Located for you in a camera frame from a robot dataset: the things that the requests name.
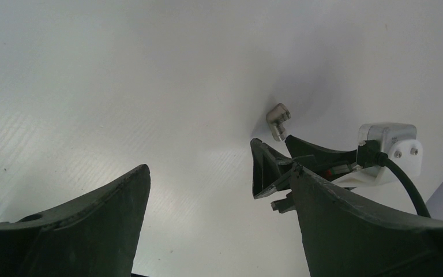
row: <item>small metal object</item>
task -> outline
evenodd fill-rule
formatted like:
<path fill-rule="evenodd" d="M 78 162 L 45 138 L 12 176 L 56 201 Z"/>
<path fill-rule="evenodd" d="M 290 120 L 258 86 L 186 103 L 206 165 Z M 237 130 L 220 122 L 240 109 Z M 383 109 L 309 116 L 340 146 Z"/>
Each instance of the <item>small metal object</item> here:
<path fill-rule="evenodd" d="M 291 114 L 285 105 L 279 103 L 266 115 L 266 121 L 272 133 L 272 137 L 276 141 L 283 141 L 286 139 L 286 129 L 283 122 L 290 119 Z"/>

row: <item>wire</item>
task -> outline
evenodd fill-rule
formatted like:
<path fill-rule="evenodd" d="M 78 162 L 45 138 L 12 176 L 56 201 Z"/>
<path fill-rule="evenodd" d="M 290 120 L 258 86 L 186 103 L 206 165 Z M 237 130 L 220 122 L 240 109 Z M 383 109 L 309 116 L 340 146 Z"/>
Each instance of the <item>wire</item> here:
<path fill-rule="evenodd" d="M 427 210 L 427 206 L 425 206 L 425 203 L 423 202 L 422 196 L 420 196 L 419 191 L 415 187 L 414 183 L 410 178 L 403 172 L 403 170 L 396 165 L 392 160 L 388 158 L 386 155 L 386 158 L 382 158 L 380 161 L 380 166 L 386 166 L 388 169 L 390 169 L 391 172 L 400 180 L 400 182 L 405 187 L 405 190 L 408 193 L 408 196 L 410 196 L 410 199 L 412 200 L 412 203 L 414 203 L 415 210 L 417 211 L 417 215 L 424 216 L 426 218 L 430 218 L 429 210 Z"/>

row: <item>white table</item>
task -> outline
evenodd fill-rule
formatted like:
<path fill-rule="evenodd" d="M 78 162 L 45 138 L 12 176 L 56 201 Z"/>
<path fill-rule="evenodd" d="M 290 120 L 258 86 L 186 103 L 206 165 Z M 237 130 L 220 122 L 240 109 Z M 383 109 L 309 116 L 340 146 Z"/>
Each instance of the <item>white table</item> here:
<path fill-rule="evenodd" d="M 98 188 L 138 164 L 152 190 L 134 272 L 308 276 L 296 213 L 253 200 L 249 141 L 290 133 L 356 147 L 405 122 L 415 179 L 443 181 L 443 1 L 0 1 L 0 221 Z M 412 212 L 399 184 L 358 193 Z"/>

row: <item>black cable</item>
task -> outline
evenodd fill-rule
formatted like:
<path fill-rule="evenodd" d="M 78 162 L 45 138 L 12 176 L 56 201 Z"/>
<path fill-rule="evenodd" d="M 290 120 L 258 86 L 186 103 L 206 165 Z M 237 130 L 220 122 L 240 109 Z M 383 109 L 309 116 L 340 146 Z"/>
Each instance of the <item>black cable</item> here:
<path fill-rule="evenodd" d="M 380 166 L 386 166 L 388 169 L 390 169 L 390 171 L 393 172 L 396 178 L 398 178 L 398 180 L 400 180 L 400 182 L 403 184 L 405 190 L 408 193 L 408 196 L 410 196 L 410 199 L 412 200 L 412 203 L 414 203 L 417 215 L 430 218 L 429 210 L 427 209 L 427 206 L 425 206 L 422 196 L 420 196 L 419 191 L 415 187 L 412 180 L 410 180 L 410 178 L 405 174 L 405 172 L 403 172 L 403 170 L 399 166 L 397 166 L 396 163 L 390 160 L 387 155 L 386 158 L 380 155 L 378 160 L 380 160 Z"/>

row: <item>metal elbow connector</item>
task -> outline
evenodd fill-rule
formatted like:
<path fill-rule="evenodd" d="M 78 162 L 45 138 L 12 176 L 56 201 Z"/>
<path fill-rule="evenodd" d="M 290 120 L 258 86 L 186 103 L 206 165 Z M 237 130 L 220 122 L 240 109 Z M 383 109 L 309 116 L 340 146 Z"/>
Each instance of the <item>metal elbow connector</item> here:
<path fill-rule="evenodd" d="M 286 139 L 286 129 L 283 122 L 290 119 L 291 114 L 288 108 L 282 103 L 279 103 L 266 115 L 266 121 L 271 130 L 272 137 L 276 141 L 283 141 Z"/>

